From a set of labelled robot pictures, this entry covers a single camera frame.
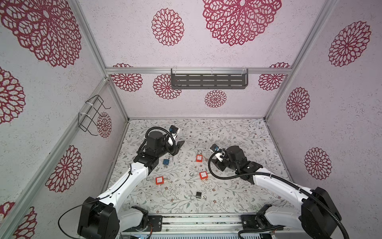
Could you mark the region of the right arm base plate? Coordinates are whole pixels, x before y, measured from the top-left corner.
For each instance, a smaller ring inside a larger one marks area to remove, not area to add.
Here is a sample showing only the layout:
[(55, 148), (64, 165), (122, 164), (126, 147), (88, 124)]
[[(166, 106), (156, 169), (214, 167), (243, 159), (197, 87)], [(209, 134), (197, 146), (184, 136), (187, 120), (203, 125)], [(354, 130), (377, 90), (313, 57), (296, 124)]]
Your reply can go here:
[(271, 231), (282, 228), (281, 225), (272, 225), (264, 215), (245, 214), (240, 216), (243, 229), (245, 231)]

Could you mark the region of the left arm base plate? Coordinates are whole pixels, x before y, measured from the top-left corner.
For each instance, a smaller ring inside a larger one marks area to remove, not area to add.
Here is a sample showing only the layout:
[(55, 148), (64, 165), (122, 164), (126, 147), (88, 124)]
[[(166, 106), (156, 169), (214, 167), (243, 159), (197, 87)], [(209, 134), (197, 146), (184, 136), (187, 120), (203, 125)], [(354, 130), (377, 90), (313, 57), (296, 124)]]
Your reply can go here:
[(150, 233), (153, 231), (154, 233), (156, 232), (161, 232), (162, 231), (162, 226), (163, 226), (163, 216), (162, 215), (151, 215), (148, 216), (148, 219), (146, 220), (146, 226), (145, 227), (133, 227), (130, 229), (125, 229), (122, 232), (127, 233), (127, 232), (147, 232)]

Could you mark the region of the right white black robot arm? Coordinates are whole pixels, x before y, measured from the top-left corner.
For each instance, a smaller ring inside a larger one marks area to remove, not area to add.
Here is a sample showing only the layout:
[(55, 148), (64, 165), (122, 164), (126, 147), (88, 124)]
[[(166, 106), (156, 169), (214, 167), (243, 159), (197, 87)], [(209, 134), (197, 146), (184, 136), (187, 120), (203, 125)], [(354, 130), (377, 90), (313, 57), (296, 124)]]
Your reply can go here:
[(289, 210), (267, 204), (255, 215), (241, 216), (243, 229), (238, 232), (239, 238), (243, 238), (243, 234), (271, 233), (285, 227), (304, 230), (312, 239), (329, 239), (336, 230), (343, 238), (350, 237), (337, 207), (323, 188), (310, 189), (277, 176), (249, 161), (237, 145), (221, 148), (213, 144), (210, 150), (208, 169), (213, 177), (220, 180), (240, 178), (272, 191), (294, 206)]

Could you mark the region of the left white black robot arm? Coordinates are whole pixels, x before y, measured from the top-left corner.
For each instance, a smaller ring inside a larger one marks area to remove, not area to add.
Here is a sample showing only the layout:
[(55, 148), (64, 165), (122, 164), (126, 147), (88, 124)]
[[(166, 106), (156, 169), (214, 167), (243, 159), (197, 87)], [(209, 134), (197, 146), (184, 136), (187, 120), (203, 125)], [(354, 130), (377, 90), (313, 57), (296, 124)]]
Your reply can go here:
[(81, 205), (77, 233), (85, 239), (114, 239), (128, 229), (145, 230), (148, 211), (133, 206), (122, 211), (122, 205), (135, 187), (155, 169), (160, 157), (175, 156), (184, 141), (176, 141), (180, 129), (154, 126), (147, 130), (130, 169), (96, 198), (88, 197)]

